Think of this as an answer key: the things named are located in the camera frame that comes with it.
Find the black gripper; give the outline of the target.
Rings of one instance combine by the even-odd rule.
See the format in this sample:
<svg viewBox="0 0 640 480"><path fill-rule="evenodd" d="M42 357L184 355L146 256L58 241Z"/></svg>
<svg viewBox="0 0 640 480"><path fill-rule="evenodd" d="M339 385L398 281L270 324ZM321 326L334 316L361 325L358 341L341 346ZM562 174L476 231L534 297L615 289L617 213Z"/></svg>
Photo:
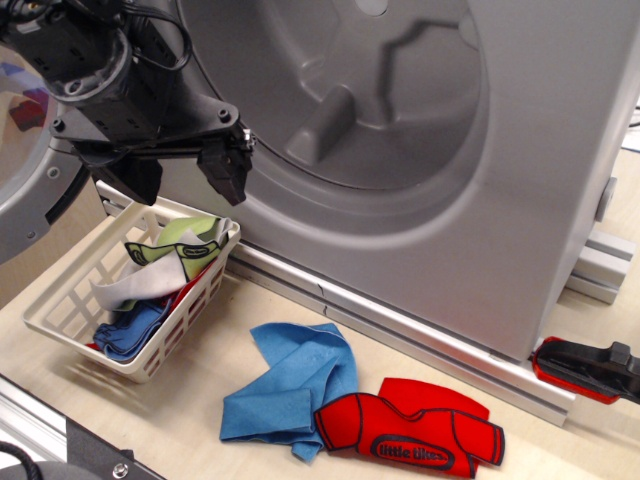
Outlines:
<svg viewBox="0 0 640 480"><path fill-rule="evenodd" d="M97 179L153 205L157 160L193 156L231 206L246 200L254 137L238 109L190 88L182 74L138 61L120 29L61 35L48 62L48 89L66 107L50 128L70 142Z"/></svg>

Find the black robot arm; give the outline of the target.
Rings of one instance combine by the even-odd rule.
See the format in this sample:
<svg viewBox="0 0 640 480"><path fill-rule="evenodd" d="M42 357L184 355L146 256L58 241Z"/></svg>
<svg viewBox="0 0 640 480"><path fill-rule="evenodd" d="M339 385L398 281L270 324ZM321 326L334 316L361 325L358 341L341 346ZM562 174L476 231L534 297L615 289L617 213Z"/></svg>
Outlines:
<svg viewBox="0 0 640 480"><path fill-rule="evenodd" d="M238 109L194 92L186 27L138 1L5 1L1 40L66 107L51 134L84 168L151 205L164 159L194 158L229 204L245 198L254 140Z"/></svg>

